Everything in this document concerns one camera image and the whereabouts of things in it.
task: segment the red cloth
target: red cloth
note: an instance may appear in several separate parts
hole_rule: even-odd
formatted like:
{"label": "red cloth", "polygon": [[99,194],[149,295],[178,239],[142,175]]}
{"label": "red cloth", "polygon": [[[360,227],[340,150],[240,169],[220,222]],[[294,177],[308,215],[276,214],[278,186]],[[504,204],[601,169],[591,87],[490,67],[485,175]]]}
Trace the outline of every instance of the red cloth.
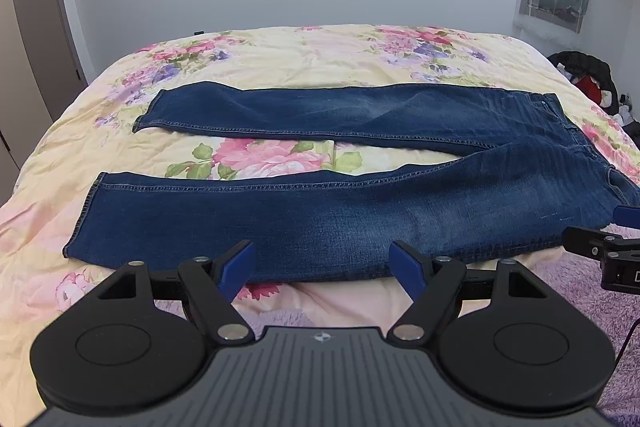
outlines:
{"label": "red cloth", "polygon": [[600,92],[598,84],[596,84],[588,74],[585,74],[578,82],[576,82],[575,87],[580,89],[588,99],[593,100],[593,102],[600,105],[600,102],[602,101],[602,93]]}

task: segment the floral comforter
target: floral comforter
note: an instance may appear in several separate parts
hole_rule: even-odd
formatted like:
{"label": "floral comforter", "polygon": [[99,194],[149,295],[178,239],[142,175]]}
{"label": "floral comforter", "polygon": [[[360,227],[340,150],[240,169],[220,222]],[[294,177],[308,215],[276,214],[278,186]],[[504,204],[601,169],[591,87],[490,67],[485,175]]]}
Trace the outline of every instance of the floral comforter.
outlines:
{"label": "floral comforter", "polygon": [[[110,273],[62,256],[87,191],[101,171],[231,180],[318,169],[358,175],[454,158],[332,141],[131,132],[159,89],[204,80],[241,89],[442,82],[554,92],[567,116],[604,156],[640,182],[640,152],[620,127],[545,57],[510,37],[344,25],[228,31],[147,46],[110,66],[53,124],[22,168],[13,197],[0,208],[4,427],[24,425],[44,407],[29,366],[34,337]],[[543,255],[522,259],[531,264]],[[248,311],[300,308],[321,327],[379,325],[384,331],[408,304],[393,279],[251,285],[235,301]],[[171,310],[172,304],[164,306]]]}

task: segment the brown door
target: brown door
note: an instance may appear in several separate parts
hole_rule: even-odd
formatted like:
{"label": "brown door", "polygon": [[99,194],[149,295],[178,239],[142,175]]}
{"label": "brown door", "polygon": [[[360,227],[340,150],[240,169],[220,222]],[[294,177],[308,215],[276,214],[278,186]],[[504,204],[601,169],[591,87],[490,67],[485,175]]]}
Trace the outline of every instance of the brown door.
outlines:
{"label": "brown door", "polygon": [[0,206],[11,197],[17,179],[18,168],[9,154],[8,145],[0,131]]}
{"label": "brown door", "polygon": [[22,42],[53,120],[86,87],[62,0],[14,0]]}

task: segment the leaf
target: leaf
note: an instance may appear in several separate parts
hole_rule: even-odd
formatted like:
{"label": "leaf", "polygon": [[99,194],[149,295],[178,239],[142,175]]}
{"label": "leaf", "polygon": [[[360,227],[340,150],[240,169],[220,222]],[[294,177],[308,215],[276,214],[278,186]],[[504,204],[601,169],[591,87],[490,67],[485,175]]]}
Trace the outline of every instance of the leaf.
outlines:
{"label": "leaf", "polygon": [[351,172],[362,167],[362,156],[359,152],[346,152],[335,161],[335,169],[340,172]]}
{"label": "leaf", "polygon": [[211,175],[211,163],[199,163],[187,169],[187,178],[190,180],[206,180]]}
{"label": "leaf", "polygon": [[172,178],[183,172],[189,165],[193,165],[193,162],[172,163],[166,168],[164,173],[165,178]]}
{"label": "leaf", "polygon": [[218,164],[218,176],[220,176],[221,180],[232,180],[236,177],[236,174],[238,174],[238,171],[234,171],[231,167],[222,165],[222,163]]}
{"label": "leaf", "polygon": [[193,150],[191,154],[193,154],[193,157],[197,158],[198,160],[210,160],[213,156],[213,147],[201,143]]}
{"label": "leaf", "polygon": [[302,141],[302,142],[296,143],[293,146],[293,149],[291,149],[291,152],[305,152],[305,151],[310,151],[313,148],[314,148],[313,142]]}

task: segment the blue denim jeans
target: blue denim jeans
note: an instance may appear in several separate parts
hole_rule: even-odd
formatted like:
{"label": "blue denim jeans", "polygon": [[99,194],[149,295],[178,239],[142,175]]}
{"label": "blue denim jeans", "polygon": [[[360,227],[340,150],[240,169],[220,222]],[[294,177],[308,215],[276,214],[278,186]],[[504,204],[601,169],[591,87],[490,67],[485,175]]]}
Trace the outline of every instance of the blue denim jeans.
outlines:
{"label": "blue denim jeans", "polygon": [[436,84],[237,90],[212,82],[161,91],[135,131],[336,139],[462,158],[350,176],[332,171],[210,181],[100,174],[68,257],[170,269],[254,241],[253,282],[386,277],[402,239],[465,263],[561,244],[601,228],[640,190],[563,114],[553,94]]}

